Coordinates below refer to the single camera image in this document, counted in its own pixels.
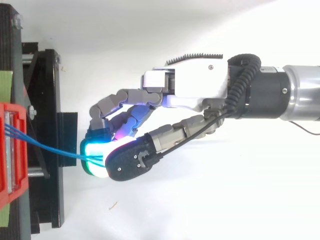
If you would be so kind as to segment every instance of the red container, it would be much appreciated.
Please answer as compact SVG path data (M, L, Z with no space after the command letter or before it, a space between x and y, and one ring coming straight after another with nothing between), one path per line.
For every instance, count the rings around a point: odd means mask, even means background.
M29 185L27 143L5 136L6 120L26 134L26 109L20 105L0 103L0 209L21 196Z

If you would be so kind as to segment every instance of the bolt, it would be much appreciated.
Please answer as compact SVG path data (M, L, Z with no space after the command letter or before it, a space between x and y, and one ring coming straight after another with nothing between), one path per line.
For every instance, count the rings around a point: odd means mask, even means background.
M21 14L16 14L13 16L12 25L16 29L21 30L23 29L23 21L24 21L24 17Z
M35 116L37 115L37 110L35 110L34 106L29 106L28 108L29 118L31 120L35 119Z
M55 62L57 64L61 64L61 56L60 55L55 56Z

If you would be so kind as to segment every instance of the green tape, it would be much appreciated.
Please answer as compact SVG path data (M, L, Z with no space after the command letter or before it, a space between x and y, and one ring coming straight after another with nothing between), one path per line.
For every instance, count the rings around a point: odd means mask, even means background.
M0 71L0 103L10 103L12 71ZM9 225L10 204L0 209L0 227L7 228Z
M10 103L12 71L0 71L0 103Z
M10 204L6 204L0 209L0 227L7 228L9 225Z

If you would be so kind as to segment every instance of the black cable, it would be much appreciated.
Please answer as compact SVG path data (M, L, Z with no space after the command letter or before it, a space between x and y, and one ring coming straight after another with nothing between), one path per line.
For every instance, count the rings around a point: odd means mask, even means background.
M313 133L305 129L303 126L300 126L298 123L294 121L289 121L289 123L292 123L293 125L296 125L298 128L301 128L303 131L306 131L308 134L314 135L314 136L320 136L320 133Z
M261 60L253 54L240 54L228 60L229 65L243 66L241 75L232 84L225 99L228 112L235 113L241 96L261 68Z
M195 139L198 135L202 134L205 130L210 128L213 124L217 123L221 119L230 117L236 113L237 105L241 96L243 95L247 87L250 86L251 81L261 68L261 60L258 56L253 54L239 54L230 58L228 60L228 64L244 66L244 70L241 73L241 75L236 79L234 84L232 84L230 90L228 91L227 97L225 99L225 109L227 110L227 112L213 119L199 131L197 131L195 134L191 135L190 137L187 137L185 140L179 142L177 145L171 147L167 151L158 153L158 159L163 158L165 155L173 152L174 150Z
M213 124L216 124L218 121L220 121L221 119L230 117L233 114L233 112L231 113L224 113L218 117L216 117L215 119L213 119L212 121L210 121L207 125L205 125L203 128L201 128L199 131L197 131L196 133L192 134L190 137L187 137L185 140L179 142L177 145L169 148L167 151L158 153L157 155L159 156L159 158L163 158L165 155L171 153L172 151L180 148L181 146L185 145L186 143L190 142L191 140L195 139L197 136L199 136L200 134L202 134L205 130L207 130L208 128L210 128Z

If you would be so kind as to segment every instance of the white wall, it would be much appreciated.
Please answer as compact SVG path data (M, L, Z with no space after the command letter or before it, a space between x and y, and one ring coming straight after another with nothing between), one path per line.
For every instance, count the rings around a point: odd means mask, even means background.
M24 15L24 41L60 53L61 106L79 113L79 143L91 105L138 88L146 70L177 55L253 53L265 66L320 64L314 0L7 2ZM192 114L159 109L140 131ZM303 125L320 132L317 122ZM32 239L318 240L319 142L281 120L226 120L131 181L66 168L65 223L43 224Z

